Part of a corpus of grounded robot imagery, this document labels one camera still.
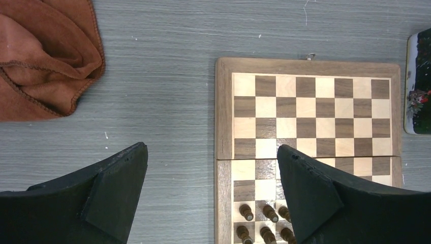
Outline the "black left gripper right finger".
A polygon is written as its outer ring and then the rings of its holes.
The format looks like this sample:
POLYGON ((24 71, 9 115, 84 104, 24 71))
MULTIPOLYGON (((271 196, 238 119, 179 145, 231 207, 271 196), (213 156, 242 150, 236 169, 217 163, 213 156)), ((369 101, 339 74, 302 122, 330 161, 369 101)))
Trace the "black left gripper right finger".
POLYGON ((298 243, 430 243, 430 193, 372 182, 288 146, 281 183, 298 243))

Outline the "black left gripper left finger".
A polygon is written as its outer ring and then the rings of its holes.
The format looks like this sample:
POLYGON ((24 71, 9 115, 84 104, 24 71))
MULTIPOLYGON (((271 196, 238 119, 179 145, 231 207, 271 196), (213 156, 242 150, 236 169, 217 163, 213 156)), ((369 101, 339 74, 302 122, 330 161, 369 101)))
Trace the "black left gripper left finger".
POLYGON ((147 161, 138 142, 25 191, 1 192, 1 243, 127 243, 147 161))

